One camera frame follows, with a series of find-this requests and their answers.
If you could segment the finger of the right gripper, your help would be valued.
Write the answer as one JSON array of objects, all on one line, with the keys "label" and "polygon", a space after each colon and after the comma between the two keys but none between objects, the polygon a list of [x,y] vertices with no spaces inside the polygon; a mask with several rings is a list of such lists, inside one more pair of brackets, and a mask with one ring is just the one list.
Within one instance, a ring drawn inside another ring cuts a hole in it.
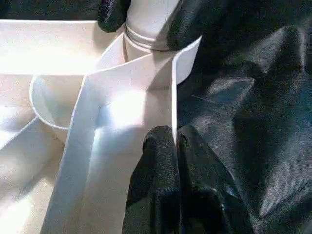
[{"label": "finger of the right gripper", "polygon": [[99,27],[106,33],[118,30],[127,19],[131,0],[102,0],[97,14]]},{"label": "finger of the right gripper", "polygon": [[178,51],[188,46],[238,3],[237,0],[181,0],[167,33],[169,49]]}]

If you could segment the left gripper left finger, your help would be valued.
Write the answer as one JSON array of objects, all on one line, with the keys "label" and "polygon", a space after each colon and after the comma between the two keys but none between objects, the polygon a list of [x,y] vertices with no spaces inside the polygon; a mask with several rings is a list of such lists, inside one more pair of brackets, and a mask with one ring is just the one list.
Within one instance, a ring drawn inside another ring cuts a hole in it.
[{"label": "left gripper left finger", "polygon": [[172,129],[151,129],[131,178],[122,233],[178,234],[181,229],[180,176]]}]

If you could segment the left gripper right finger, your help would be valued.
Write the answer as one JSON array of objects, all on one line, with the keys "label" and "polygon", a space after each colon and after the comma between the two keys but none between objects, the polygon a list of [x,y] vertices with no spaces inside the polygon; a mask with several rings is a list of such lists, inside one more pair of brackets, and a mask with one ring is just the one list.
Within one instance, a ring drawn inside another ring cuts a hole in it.
[{"label": "left gripper right finger", "polygon": [[193,126],[177,133],[184,234],[252,234],[233,177]]}]

